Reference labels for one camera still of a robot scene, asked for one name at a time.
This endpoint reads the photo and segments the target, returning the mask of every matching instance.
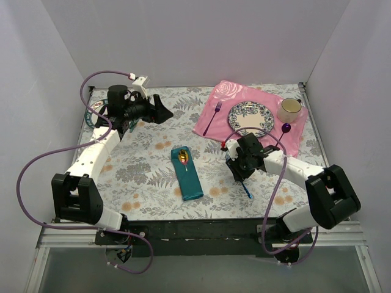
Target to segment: floral tablecloth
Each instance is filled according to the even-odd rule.
[[[300,98],[297,85],[255,85],[257,89],[281,96]],[[225,164],[220,143],[199,137],[192,129],[199,118],[212,87],[177,87],[148,89],[158,93],[174,117],[161,125],[140,121],[113,150],[103,167],[98,189],[104,204],[124,213],[130,220],[226,219],[262,217],[277,176],[255,172],[246,180],[254,199],[247,197],[241,184],[234,182]],[[90,103],[106,98],[106,90],[94,90]],[[91,138],[92,130],[82,127],[81,142]],[[170,161],[173,148],[191,150],[204,196],[182,201]],[[301,137],[299,159],[324,165],[319,143],[310,118]],[[308,203],[300,187],[283,180],[270,216],[277,217]]]

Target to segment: mug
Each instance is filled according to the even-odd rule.
[[[277,110],[277,117],[282,123],[292,123],[299,116],[301,100],[288,98],[281,102]]]

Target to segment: green cloth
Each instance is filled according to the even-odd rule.
[[[186,150],[189,154],[189,162],[186,164],[188,171],[186,171],[185,166],[179,161],[178,155],[180,150]],[[201,183],[198,178],[196,168],[194,167],[193,158],[189,148],[182,146],[171,150],[171,161],[174,165],[175,173],[177,174],[182,199],[185,201],[203,197]]]

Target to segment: pink placemat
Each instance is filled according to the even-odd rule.
[[[279,138],[282,134],[281,126],[283,123],[277,118],[277,110],[282,100],[283,98],[271,93],[262,92],[261,90],[230,81],[222,81],[213,88],[201,116],[194,126],[193,132],[199,136],[203,136],[202,134],[212,119],[217,103],[222,101],[221,110],[214,117],[205,137],[219,142],[224,141],[233,131],[228,123],[230,109],[240,102],[253,101],[265,105],[272,112],[274,116],[274,127],[271,134]],[[303,107],[298,118],[293,123],[290,123],[291,131],[284,134],[281,140],[290,156],[296,157],[299,153],[300,136],[303,132],[307,117],[308,110]],[[240,137],[239,135],[234,135],[232,138],[238,139]],[[261,137],[259,141],[264,147],[276,144],[276,141],[270,136]]]

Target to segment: blue fork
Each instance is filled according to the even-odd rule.
[[[206,130],[203,132],[202,136],[205,136],[205,134],[208,132],[209,126],[210,126],[210,124],[212,123],[214,116],[215,116],[218,112],[220,112],[221,105],[222,105],[222,101],[219,101],[219,102],[217,103],[217,105],[216,105],[216,108],[214,108],[213,117],[212,117],[212,119],[210,120],[208,126],[206,127]]]
[[[225,160],[228,162],[230,160],[230,154],[228,152],[225,153]],[[252,200],[254,197],[252,196],[252,194],[249,192],[249,190],[247,189],[247,187],[244,185],[243,182],[241,182],[243,188],[244,188],[244,191],[246,191],[247,193],[247,196]]]

